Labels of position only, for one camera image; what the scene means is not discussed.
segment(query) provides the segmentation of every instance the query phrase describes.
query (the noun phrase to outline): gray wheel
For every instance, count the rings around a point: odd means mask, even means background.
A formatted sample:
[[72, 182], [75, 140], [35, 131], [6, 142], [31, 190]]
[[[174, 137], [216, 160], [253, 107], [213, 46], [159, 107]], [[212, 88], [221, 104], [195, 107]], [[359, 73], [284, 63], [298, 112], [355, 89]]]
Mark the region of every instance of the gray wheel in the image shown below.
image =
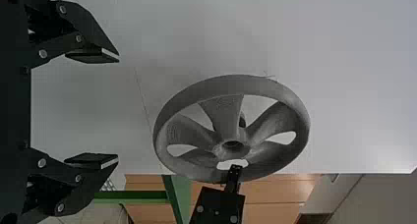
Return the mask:
[[[241, 114], [244, 95], [277, 102], [251, 125], [242, 127], [246, 124]], [[195, 103], [208, 114], [213, 131], [179, 114]], [[167, 168], [207, 183], [225, 183], [227, 171], [216, 168], [219, 162], [246, 159], [249, 165], [241, 176], [245, 182], [274, 173], [293, 161], [306, 146], [309, 130], [307, 109], [292, 90], [262, 77], [229, 75], [193, 84], [172, 97], [156, 119], [153, 145]], [[296, 134], [288, 145], [267, 141], [286, 132]], [[171, 144], [189, 144], [195, 149], [175, 157], [167, 150]]]

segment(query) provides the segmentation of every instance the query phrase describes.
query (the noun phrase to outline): green bar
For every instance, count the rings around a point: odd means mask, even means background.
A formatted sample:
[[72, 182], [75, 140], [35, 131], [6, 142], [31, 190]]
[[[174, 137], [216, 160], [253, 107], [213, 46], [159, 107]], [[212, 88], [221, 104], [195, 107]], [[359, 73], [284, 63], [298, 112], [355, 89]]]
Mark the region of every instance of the green bar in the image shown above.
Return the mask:
[[145, 203], [169, 203], [164, 191], [149, 192], [100, 192], [94, 195], [94, 203], [121, 203], [121, 204], [145, 204]]
[[191, 181], [181, 176], [162, 175], [166, 193], [171, 202], [177, 224], [190, 220]]

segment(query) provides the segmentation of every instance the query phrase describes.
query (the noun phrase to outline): black bracket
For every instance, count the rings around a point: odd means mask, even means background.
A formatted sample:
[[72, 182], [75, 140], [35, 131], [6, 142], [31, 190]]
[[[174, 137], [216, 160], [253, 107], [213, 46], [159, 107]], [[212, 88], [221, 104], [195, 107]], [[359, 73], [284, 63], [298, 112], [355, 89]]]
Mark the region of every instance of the black bracket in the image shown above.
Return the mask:
[[245, 196], [239, 195], [242, 166], [232, 165], [224, 191], [202, 187], [190, 224], [241, 224]]
[[30, 70], [64, 54], [83, 63], [115, 63], [103, 50], [118, 52], [76, 3], [0, 0], [0, 17], [0, 224], [75, 214], [92, 201], [118, 158], [85, 153], [61, 162], [32, 148]]

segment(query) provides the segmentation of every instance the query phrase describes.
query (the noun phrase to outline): screw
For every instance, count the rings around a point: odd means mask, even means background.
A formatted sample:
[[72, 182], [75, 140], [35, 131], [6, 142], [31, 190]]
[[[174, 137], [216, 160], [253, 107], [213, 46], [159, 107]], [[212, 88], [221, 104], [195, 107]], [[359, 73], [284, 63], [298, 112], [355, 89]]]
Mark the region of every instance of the screw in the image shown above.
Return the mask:
[[21, 71], [22, 75], [29, 75], [30, 74], [30, 67], [28, 66], [24, 66], [22, 67], [22, 71]]
[[42, 59], [45, 59], [46, 57], [48, 57], [48, 52], [46, 52], [46, 50], [39, 50], [39, 56]]
[[37, 161], [37, 166], [39, 168], [44, 168], [46, 166], [46, 159], [42, 158], [39, 161]]
[[76, 183], [79, 183], [83, 177], [81, 175], [76, 176]]
[[64, 210], [64, 207], [65, 207], [64, 203], [59, 204], [57, 208], [58, 212], [62, 212]]
[[231, 222], [231, 223], [237, 223], [237, 220], [238, 220], [238, 219], [237, 219], [237, 216], [231, 216], [231, 217], [230, 217], [230, 222]]
[[80, 36], [80, 35], [77, 35], [76, 40], [77, 40], [77, 42], [81, 43], [83, 41], [83, 37]]
[[29, 146], [29, 143], [28, 143], [28, 141], [27, 140], [22, 140], [20, 143], [19, 143], [19, 149], [27, 149], [27, 148], [29, 148], [30, 146]]
[[204, 211], [205, 211], [205, 208], [203, 206], [200, 205], [200, 206], [197, 207], [197, 212], [202, 213]]
[[65, 8], [65, 6], [60, 6], [59, 7], [59, 12], [61, 12], [61, 14], [63, 14], [63, 15], [67, 14], [67, 8]]

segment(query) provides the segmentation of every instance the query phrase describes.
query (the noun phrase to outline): white ceiling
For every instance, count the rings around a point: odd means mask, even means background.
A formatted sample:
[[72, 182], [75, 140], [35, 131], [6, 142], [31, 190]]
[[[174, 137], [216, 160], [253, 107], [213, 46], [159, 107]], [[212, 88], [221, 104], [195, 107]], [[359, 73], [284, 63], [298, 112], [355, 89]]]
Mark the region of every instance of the white ceiling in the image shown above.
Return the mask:
[[[32, 143], [51, 156], [118, 153], [119, 187], [124, 173], [168, 173], [151, 142], [163, 104], [203, 79], [250, 74], [292, 88], [311, 116], [308, 147], [280, 172], [417, 166], [417, 0], [72, 1], [121, 62], [33, 71]], [[251, 120], [269, 105], [250, 98], [244, 111]]]

